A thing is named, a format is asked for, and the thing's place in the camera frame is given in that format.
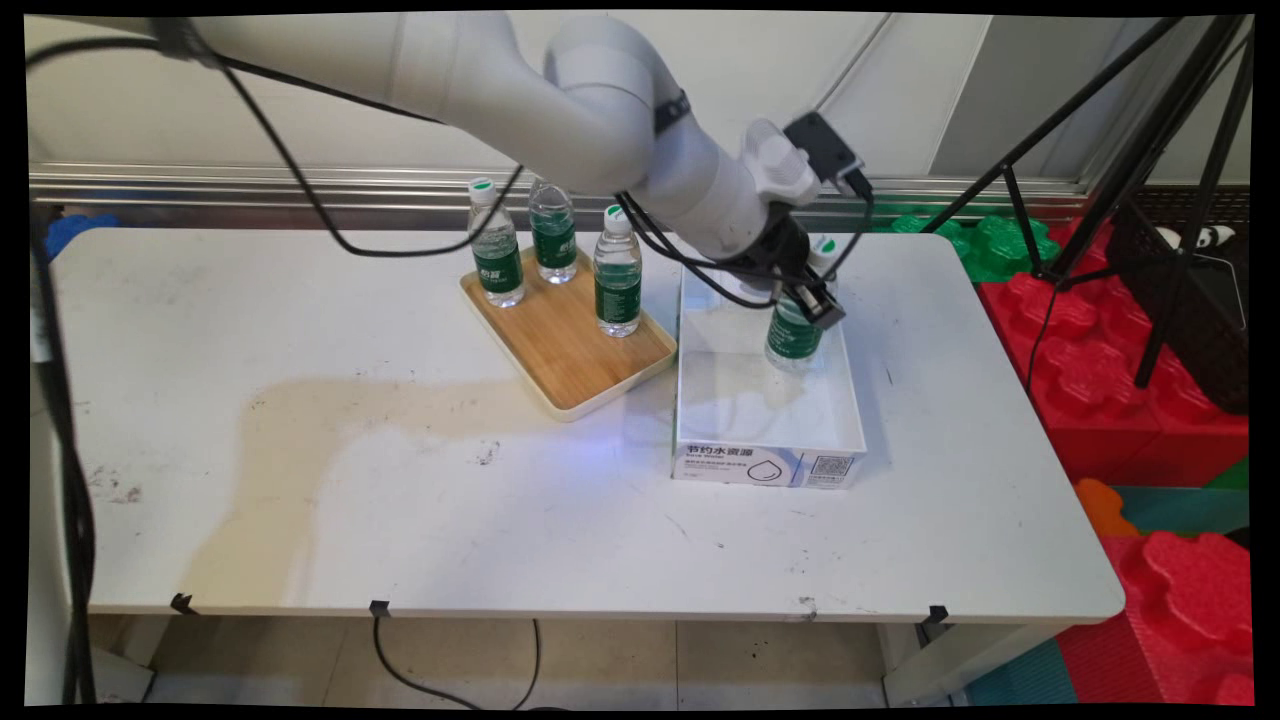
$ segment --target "white box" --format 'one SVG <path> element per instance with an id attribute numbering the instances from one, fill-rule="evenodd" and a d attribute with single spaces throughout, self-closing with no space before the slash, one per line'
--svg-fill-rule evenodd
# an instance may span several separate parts
<path id="1" fill-rule="evenodd" d="M 736 282 L 713 272 L 731 291 Z M 846 488 L 867 455 L 840 325 L 814 368 L 787 373 L 764 356 L 772 311 L 721 297 L 687 269 L 680 281 L 672 478 Z"/>

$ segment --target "robotic arm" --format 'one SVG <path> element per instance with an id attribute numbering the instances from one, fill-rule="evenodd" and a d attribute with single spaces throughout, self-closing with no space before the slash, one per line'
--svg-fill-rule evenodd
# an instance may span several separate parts
<path id="1" fill-rule="evenodd" d="M 150 33 L 141 18 L 74 19 Z M 808 236 L 788 211 L 812 202 L 822 181 L 841 186 L 842 178 L 861 178 L 856 155 L 810 113 L 786 133 L 755 120 L 741 156 L 731 158 L 698 126 L 653 45 L 621 20 L 564 23 L 541 74 L 520 55 L 511 19 L 500 12 L 193 23 L 223 55 L 439 119 L 571 191 L 627 191 L 730 272 L 808 279 L 785 283 L 785 291 L 819 327 L 844 316 L 808 269 Z"/>

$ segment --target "water drop logo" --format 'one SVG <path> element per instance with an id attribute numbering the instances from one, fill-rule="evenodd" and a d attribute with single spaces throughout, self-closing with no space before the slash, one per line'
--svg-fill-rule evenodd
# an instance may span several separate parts
<path id="1" fill-rule="evenodd" d="M 753 480 L 767 483 L 778 479 L 782 475 L 782 468 L 774 465 L 772 460 L 765 460 L 748 468 L 746 475 Z"/>

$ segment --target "orange foam block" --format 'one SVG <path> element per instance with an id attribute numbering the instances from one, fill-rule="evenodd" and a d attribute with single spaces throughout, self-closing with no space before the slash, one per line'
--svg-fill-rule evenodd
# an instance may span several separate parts
<path id="1" fill-rule="evenodd" d="M 1075 496 L 1080 498 L 1084 514 L 1093 525 L 1093 532 L 1100 538 L 1105 537 L 1138 537 L 1142 533 L 1133 523 L 1120 514 L 1124 509 L 1124 498 L 1110 486 L 1096 478 L 1084 478 L 1075 483 Z"/>

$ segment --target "bamboo tray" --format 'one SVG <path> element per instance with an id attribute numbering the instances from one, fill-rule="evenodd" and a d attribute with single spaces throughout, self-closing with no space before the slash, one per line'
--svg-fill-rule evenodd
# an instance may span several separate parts
<path id="1" fill-rule="evenodd" d="M 534 249 L 521 251 L 525 299 L 515 307 L 494 307 L 475 272 L 458 284 L 468 305 L 553 418 L 571 423 L 621 396 L 672 364 L 676 340 L 641 307 L 640 327 L 623 338 L 608 337 L 595 324 L 595 279 L 586 254 L 577 254 L 577 274 L 553 286 L 538 274 Z"/>

